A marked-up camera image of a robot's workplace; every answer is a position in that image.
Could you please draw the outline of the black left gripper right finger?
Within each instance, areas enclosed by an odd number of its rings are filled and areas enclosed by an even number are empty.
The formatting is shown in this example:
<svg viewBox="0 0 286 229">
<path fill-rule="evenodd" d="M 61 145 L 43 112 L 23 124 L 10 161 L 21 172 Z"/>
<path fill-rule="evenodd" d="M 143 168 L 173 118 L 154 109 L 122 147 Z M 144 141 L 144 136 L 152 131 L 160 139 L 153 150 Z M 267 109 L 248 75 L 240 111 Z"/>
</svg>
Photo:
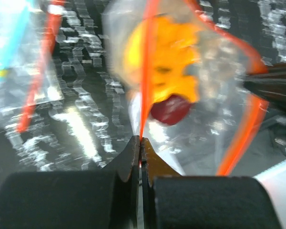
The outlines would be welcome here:
<svg viewBox="0 0 286 229">
<path fill-rule="evenodd" d="M 279 229 L 264 187 L 252 177 L 181 176 L 142 140 L 147 229 Z"/>
</svg>

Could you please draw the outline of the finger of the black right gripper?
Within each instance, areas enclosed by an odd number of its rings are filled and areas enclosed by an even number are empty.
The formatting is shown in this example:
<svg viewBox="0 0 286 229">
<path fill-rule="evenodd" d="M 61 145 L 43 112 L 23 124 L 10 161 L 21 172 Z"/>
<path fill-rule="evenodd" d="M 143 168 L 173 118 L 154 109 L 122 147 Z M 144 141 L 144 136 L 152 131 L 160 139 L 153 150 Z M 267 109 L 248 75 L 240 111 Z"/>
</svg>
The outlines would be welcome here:
<svg viewBox="0 0 286 229">
<path fill-rule="evenodd" d="M 269 66 L 267 73 L 247 74 L 243 86 L 286 114 L 286 63 Z"/>
</svg>

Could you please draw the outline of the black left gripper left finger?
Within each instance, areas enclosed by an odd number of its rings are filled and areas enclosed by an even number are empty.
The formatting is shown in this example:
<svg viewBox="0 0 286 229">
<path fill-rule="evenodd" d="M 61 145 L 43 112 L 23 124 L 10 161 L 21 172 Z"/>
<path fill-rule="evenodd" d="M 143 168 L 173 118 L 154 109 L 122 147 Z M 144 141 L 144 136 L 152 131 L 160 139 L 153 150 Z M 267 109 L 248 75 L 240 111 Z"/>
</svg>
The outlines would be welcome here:
<svg viewBox="0 0 286 229">
<path fill-rule="evenodd" d="M 0 185 L 0 229 L 137 228 L 140 139 L 99 170 L 18 172 Z"/>
</svg>

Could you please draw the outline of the dark red apple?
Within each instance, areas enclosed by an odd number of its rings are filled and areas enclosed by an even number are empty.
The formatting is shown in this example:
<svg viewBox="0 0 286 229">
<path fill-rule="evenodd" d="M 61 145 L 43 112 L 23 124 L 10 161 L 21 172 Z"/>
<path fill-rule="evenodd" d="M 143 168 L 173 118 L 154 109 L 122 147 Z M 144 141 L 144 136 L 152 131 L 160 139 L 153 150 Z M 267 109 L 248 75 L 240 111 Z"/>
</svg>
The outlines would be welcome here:
<svg viewBox="0 0 286 229">
<path fill-rule="evenodd" d="M 193 103 L 179 95 L 171 95 L 168 99 L 155 103 L 151 108 L 151 116 L 165 125 L 175 125 L 189 113 Z"/>
</svg>

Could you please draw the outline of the orange zipper clear bag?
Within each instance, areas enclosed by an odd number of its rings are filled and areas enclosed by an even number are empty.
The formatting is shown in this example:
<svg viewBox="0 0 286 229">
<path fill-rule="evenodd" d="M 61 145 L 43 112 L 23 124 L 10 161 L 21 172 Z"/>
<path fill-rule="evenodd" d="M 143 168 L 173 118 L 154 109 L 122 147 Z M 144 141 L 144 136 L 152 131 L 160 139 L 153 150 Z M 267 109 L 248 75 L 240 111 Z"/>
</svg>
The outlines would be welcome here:
<svg viewBox="0 0 286 229">
<path fill-rule="evenodd" d="M 198 78 L 200 99 L 175 125 L 151 116 L 152 39 L 154 19 L 168 16 L 177 23 L 202 27 L 195 45 L 200 60 L 186 68 Z M 142 50 L 140 90 L 129 91 L 123 79 L 123 51 L 134 28 L 146 21 Z M 267 103 L 244 87 L 246 73 L 266 70 L 248 43 L 217 27 L 195 0 L 112 0 L 105 8 L 103 31 L 112 75 L 126 86 L 133 133 L 147 138 L 156 154 L 182 175 L 227 176 L 235 168 L 267 109 Z"/>
</svg>

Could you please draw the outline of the orange ginger piece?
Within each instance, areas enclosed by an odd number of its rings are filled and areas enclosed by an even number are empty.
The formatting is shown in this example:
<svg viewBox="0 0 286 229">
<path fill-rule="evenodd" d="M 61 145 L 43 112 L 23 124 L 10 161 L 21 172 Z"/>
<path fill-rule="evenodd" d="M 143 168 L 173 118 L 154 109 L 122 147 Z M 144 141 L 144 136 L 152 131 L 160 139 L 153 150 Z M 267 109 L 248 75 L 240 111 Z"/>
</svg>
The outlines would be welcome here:
<svg viewBox="0 0 286 229">
<path fill-rule="evenodd" d="M 198 78 L 186 68 L 199 62 L 198 32 L 202 27 L 192 22 L 177 23 L 168 16 L 154 19 L 151 83 L 153 103 L 178 95 L 190 103 L 199 101 Z"/>
</svg>

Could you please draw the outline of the yellow bell pepper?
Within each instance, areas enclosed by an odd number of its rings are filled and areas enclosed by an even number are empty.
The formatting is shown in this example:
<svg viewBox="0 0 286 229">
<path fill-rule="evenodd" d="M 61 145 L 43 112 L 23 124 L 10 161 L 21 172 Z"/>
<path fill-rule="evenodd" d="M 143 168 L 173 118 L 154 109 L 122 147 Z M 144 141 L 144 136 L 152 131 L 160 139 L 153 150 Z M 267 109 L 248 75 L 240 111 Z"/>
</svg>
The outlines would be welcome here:
<svg viewBox="0 0 286 229">
<path fill-rule="evenodd" d="M 128 83 L 129 91 L 140 90 L 142 80 L 142 50 L 143 36 L 145 33 L 146 21 L 139 23 L 131 32 L 123 51 L 123 67 L 125 74 L 123 79 Z"/>
</svg>

